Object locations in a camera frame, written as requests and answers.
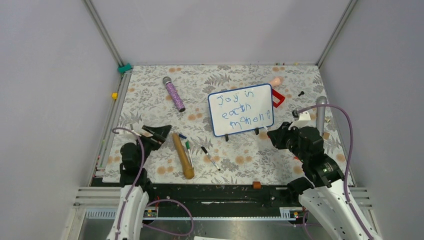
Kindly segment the blue-framed whiteboard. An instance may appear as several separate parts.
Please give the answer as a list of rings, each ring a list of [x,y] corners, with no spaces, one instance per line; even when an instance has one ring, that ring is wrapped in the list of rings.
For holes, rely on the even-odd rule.
[[[214,92],[207,102],[215,137],[271,127],[275,122],[272,86],[268,83]]]

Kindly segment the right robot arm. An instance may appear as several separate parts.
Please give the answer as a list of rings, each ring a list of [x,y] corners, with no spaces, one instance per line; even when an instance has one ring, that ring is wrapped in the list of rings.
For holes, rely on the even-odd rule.
[[[339,165],[325,153],[318,129],[283,122],[267,135],[276,149],[289,150],[302,163],[304,176],[287,185],[291,205],[305,207],[333,240],[382,239],[345,187]]]

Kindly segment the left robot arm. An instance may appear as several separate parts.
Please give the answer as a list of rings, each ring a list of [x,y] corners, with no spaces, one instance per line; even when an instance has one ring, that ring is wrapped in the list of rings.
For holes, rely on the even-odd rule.
[[[142,228],[146,206],[155,200],[153,183],[144,168],[152,151],[157,151],[166,141],[172,129],[171,125],[160,127],[142,126],[142,130],[151,134],[145,136],[124,127],[112,128],[117,135],[130,134],[135,142],[127,142],[120,148],[119,165],[120,196],[114,222],[107,240],[138,240]]]

